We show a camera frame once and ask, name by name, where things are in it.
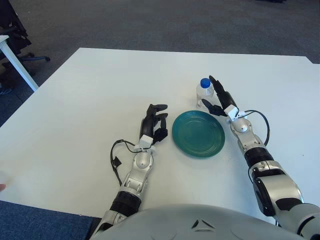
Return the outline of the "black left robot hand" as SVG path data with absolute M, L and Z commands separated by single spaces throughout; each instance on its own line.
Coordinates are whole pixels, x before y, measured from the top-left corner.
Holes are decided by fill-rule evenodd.
M 168 136 L 167 122 L 166 118 L 168 113 L 160 113 L 168 108 L 166 104 L 150 104 L 146 116 L 141 122 L 140 134 L 141 138 L 143 135 L 146 135 L 152 138 L 152 145 L 157 142 L 161 142 Z

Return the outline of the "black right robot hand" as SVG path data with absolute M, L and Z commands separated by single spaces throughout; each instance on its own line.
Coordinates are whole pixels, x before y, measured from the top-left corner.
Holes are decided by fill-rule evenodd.
M 224 116 L 227 117 L 228 114 L 225 112 L 225 110 L 232 105 L 232 108 L 236 109 L 235 116 L 238 115 L 239 109 L 233 100 L 232 96 L 228 91 L 225 91 L 222 84 L 216 80 L 213 76 L 209 76 L 209 79 L 213 85 L 213 88 L 216 92 L 216 95 L 218 97 L 219 102 L 221 103 L 221 106 L 218 105 L 212 105 L 208 100 L 202 98 L 201 101 L 205 105 L 205 107 L 208 109 L 209 113 L 215 116 Z

